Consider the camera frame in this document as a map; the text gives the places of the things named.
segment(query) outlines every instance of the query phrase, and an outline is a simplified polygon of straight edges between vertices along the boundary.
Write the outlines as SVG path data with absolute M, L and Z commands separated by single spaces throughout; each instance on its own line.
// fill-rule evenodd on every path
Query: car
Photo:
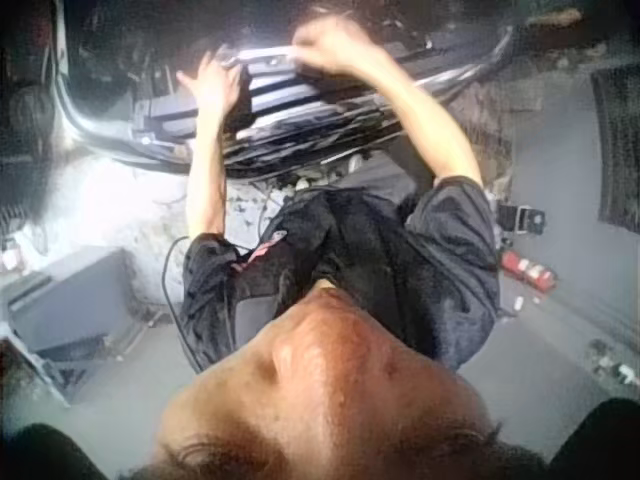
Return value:
M 66 132 L 138 168 L 189 171 L 197 106 L 176 71 L 193 71 L 207 50 L 257 55 L 244 68 L 243 93 L 223 136 L 227 176 L 244 181 L 342 158 L 402 132 L 384 99 L 366 85 L 260 56 L 261 49 L 289 44 L 305 19 L 352 16 L 442 102 L 503 65 L 515 36 L 499 9 L 480 16 L 477 6 L 469 7 L 469 23 L 451 8 L 436 14 L 415 0 L 312 8 L 300 0 L 54 3 L 53 96 Z

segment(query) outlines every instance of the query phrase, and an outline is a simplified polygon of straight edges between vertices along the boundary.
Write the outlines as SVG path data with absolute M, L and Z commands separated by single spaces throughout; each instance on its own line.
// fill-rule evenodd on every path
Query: right hand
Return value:
M 334 74 L 353 74 L 378 50 L 357 23 L 337 15 L 299 27 L 293 45 L 295 59 Z
M 196 98 L 199 118 L 222 121 L 240 96 L 241 72 L 240 65 L 231 70 L 224 69 L 213 59 L 211 52 L 207 52 L 200 61 L 195 78 L 181 71 L 177 77 Z

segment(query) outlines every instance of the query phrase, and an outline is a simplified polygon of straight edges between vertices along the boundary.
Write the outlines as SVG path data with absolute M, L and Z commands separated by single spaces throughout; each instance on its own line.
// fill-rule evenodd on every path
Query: black t-shirt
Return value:
M 406 345 L 457 369 L 496 319 L 492 225 L 483 191 L 464 177 L 440 182 L 406 223 L 362 190 L 304 191 L 253 252 L 212 234 L 193 241 L 178 325 L 185 351 L 204 370 L 325 278 Z

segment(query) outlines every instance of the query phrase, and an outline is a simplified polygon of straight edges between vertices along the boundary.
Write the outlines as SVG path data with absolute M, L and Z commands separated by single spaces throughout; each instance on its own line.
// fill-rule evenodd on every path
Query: red fire extinguisher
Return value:
M 521 257 L 513 250 L 502 254 L 502 269 L 509 275 L 547 293 L 556 286 L 558 277 L 549 267 Z

